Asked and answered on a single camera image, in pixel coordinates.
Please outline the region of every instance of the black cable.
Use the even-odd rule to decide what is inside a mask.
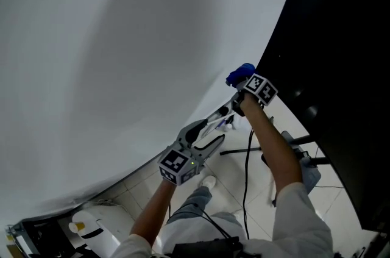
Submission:
[[[173,217],[174,215],[176,215],[176,214],[179,214],[179,213],[192,213],[192,214],[194,214],[194,215],[197,215],[199,218],[203,218],[204,220],[207,220],[208,222],[210,222],[210,223],[211,223],[211,224],[212,224],[212,225],[213,225],[213,226],[214,226],[214,227],[223,235],[224,238],[231,238],[231,236],[230,236],[225,230],[223,230],[223,228],[221,228],[218,224],[216,224],[214,220],[205,218],[205,217],[199,215],[199,214],[196,213],[196,212],[187,212],[187,211],[183,211],[183,212],[179,212],[179,213],[178,213],[178,211],[179,211],[179,210],[176,210],[175,213],[172,215],[172,217]]]
[[[172,217],[173,217],[175,214],[177,214],[178,211],[179,211],[181,208],[186,207],[186,206],[188,206],[188,205],[194,205],[195,207],[197,207],[202,213],[204,213],[204,214],[207,216],[207,218],[205,218],[205,219],[208,219],[209,222],[210,222],[210,223],[211,223],[219,232],[221,232],[221,234],[222,234],[225,238],[231,238],[231,236],[229,235],[229,233],[227,233],[225,230],[223,230],[223,228],[221,228],[213,219],[211,219],[210,216],[206,213],[206,211],[200,209],[199,205],[196,204],[195,202],[191,202],[191,203],[189,203],[189,204],[183,205],[182,207],[180,207],[179,209],[177,209],[177,210],[174,212],[174,214],[172,215]],[[196,212],[189,212],[189,213],[194,213],[195,215],[198,215],[198,216],[204,218],[203,216],[199,215],[199,214],[196,213]]]
[[[316,185],[316,187],[319,187],[319,186]],[[325,187],[327,187],[327,186],[325,186]],[[334,188],[344,188],[344,187],[334,187]]]
[[[361,258],[361,256],[363,255],[364,251],[366,250],[366,248],[363,247],[362,250],[363,250],[363,251],[362,251],[361,254],[359,255],[359,258]]]
[[[248,231],[248,225],[246,223],[245,200],[246,200],[246,192],[248,190],[248,163],[249,163],[249,154],[250,154],[250,144],[252,143],[253,135],[254,135],[254,131],[251,130],[251,132],[249,134],[248,150],[247,150],[246,159],[245,159],[245,191],[244,191],[244,199],[243,199],[244,225],[245,225],[246,236],[248,239],[249,239],[249,231]]]

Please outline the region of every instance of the jeans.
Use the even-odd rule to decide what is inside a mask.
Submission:
[[[213,195],[211,195],[209,189],[207,187],[199,187],[186,199],[181,208],[177,210],[167,221],[166,224],[175,222],[179,219],[189,219],[202,217],[203,211],[207,203],[211,200]],[[235,223],[238,226],[242,227],[240,223],[237,221],[236,217],[228,212],[217,212],[211,217],[217,217],[231,223]]]

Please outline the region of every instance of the white sneaker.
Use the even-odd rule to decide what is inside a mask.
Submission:
[[[209,190],[211,190],[213,187],[215,187],[215,183],[217,183],[217,179],[214,176],[207,176],[200,183],[200,187],[207,187]]]
[[[235,212],[232,212],[232,215],[236,217],[238,222],[244,222],[244,209],[236,210]]]

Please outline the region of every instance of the white backdrop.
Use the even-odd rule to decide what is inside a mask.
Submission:
[[[0,224],[80,202],[234,91],[285,0],[0,0]]]

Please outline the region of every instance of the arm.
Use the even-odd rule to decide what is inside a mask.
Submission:
[[[302,172],[293,149],[269,122],[257,100],[250,93],[245,93],[241,110],[249,120],[260,142],[261,149],[275,179],[276,191],[294,182],[302,182]]]
[[[176,185],[164,179],[135,221],[130,234],[143,237],[152,246],[163,225],[175,189]]]

